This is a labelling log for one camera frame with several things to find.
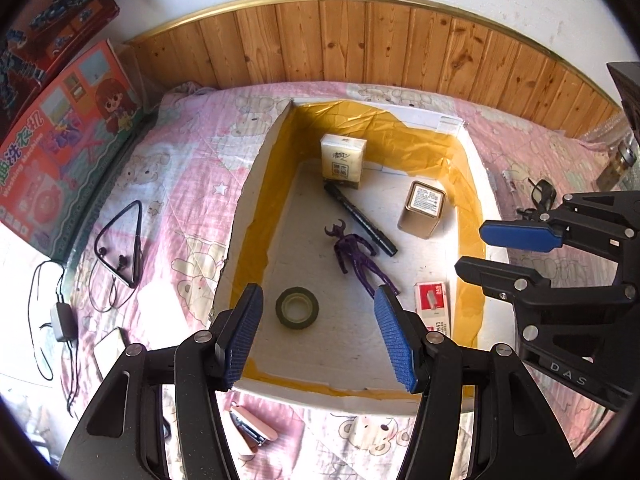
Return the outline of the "white red staple box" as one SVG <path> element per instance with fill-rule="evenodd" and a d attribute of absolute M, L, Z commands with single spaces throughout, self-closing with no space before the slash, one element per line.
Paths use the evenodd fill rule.
<path fill-rule="evenodd" d="M 423 282 L 414 286 L 416 314 L 428 330 L 451 336 L 450 309 L 445 282 Z"/>

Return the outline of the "black safety glasses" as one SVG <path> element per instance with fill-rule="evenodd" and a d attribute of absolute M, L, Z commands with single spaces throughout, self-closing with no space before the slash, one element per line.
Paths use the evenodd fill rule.
<path fill-rule="evenodd" d="M 516 214 L 522 220 L 537 220 L 542 214 L 552 209 L 556 200 L 556 191 L 553 184 L 546 179 L 540 179 L 537 182 L 528 179 L 528 183 L 532 187 L 530 200 L 533 206 L 518 208 Z"/>

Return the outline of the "green tape roll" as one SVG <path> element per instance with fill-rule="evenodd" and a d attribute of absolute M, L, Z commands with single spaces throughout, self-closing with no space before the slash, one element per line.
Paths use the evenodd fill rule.
<path fill-rule="evenodd" d="M 318 299 L 305 287 L 290 287 L 280 293 L 276 301 L 276 315 L 279 322 L 290 330 L 304 330 L 318 318 Z"/>

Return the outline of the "purple toy figure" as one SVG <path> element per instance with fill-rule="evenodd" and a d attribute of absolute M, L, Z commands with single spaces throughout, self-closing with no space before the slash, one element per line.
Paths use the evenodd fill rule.
<path fill-rule="evenodd" d="M 323 228 L 326 236 L 334 238 L 334 256 L 342 273 L 348 273 L 346 262 L 349 262 L 357 280 L 360 281 L 371 298 L 375 296 L 376 287 L 369 282 L 368 273 L 379 278 L 395 295 L 398 295 L 400 290 L 373 261 L 373 257 L 376 255 L 373 246 L 356 233 L 346 233 L 345 229 L 346 222 L 342 219 L 330 228 L 326 226 Z"/>

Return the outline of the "gold tin can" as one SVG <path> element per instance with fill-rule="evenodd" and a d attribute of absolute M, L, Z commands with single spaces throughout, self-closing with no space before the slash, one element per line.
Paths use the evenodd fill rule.
<path fill-rule="evenodd" d="M 446 195 L 439 188 L 413 181 L 398 220 L 398 229 L 426 240 L 442 218 Z"/>

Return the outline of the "black marker pen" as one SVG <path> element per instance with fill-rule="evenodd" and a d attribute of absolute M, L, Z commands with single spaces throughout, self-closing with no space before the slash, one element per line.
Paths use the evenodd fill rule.
<path fill-rule="evenodd" d="M 324 190 L 334 198 L 354 220 L 369 234 L 375 244 L 382 249 L 386 255 L 393 257 L 398 253 L 397 246 L 390 238 L 371 220 L 369 219 L 346 195 L 333 183 L 326 182 L 323 185 Z"/>

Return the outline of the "cream tissue pack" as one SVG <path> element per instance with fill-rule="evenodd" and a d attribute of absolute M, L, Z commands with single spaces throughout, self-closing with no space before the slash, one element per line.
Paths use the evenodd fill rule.
<path fill-rule="evenodd" d="M 366 147 L 364 139 L 326 133 L 320 141 L 323 179 L 359 188 Z"/>

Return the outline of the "pink stapler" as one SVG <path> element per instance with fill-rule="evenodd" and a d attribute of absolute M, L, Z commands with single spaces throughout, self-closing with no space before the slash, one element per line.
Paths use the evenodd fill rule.
<path fill-rule="evenodd" d="M 263 422 L 244 406 L 232 404 L 229 408 L 229 414 L 233 425 L 244 439 L 250 454 L 256 454 L 258 448 L 264 444 L 276 442 L 279 439 L 277 430 Z"/>

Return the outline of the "black neckband earphones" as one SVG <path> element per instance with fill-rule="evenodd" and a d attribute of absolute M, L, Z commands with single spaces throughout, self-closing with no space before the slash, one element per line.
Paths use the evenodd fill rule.
<path fill-rule="evenodd" d="M 142 203 L 133 200 L 96 234 L 94 263 L 88 278 L 93 310 L 107 313 L 126 304 L 141 283 L 143 271 Z"/>

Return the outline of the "glass tea bottle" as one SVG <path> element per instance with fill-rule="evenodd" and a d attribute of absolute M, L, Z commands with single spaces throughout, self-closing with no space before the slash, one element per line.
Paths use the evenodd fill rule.
<path fill-rule="evenodd" d="M 611 152 L 608 162 L 596 179 L 599 192 L 610 192 L 622 182 L 638 162 L 638 144 L 635 140 L 623 140 Z"/>

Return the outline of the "bubble wrap sheet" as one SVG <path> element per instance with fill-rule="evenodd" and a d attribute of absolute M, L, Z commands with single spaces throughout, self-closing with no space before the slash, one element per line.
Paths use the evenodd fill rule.
<path fill-rule="evenodd" d="M 578 136 L 577 142 L 590 152 L 611 155 L 622 142 L 629 144 L 631 138 L 632 131 L 628 119 L 624 112 L 619 112 Z"/>

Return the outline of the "white cardboard box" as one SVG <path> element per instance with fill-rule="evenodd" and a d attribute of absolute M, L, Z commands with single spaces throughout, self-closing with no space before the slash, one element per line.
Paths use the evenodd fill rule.
<path fill-rule="evenodd" d="M 214 307 L 248 284 L 264 295 L 238 386 L 290 403 L 410 414 L 374 314 L 385 283 L 401 307 L 440 283 L 449 336 L 487 350 L 515 339 L 512 309 L 458 278 L 463 256 L 508 256 L 478 235 L 498 204 L 458 116 L 351 100 L 285 105 L 267 130 L 236 206 Z"/>

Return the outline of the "pink toy washing machine box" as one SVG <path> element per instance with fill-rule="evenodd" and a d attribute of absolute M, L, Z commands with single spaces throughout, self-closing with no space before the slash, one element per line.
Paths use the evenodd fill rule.
<path fill-rule="evenodd" d="M 1 145 L 1 222 L 43 255 L 65 259 L 93 192 L 142 115 L 109 41 L 76 58 Z"/>

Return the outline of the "red robot toy box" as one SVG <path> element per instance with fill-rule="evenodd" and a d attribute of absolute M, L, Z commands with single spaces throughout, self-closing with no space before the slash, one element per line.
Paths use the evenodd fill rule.
<path fill-rule="evenodd" d="M 1 33 L 1 133 L 116 18 L 115 0 L 28 0 Z"/>

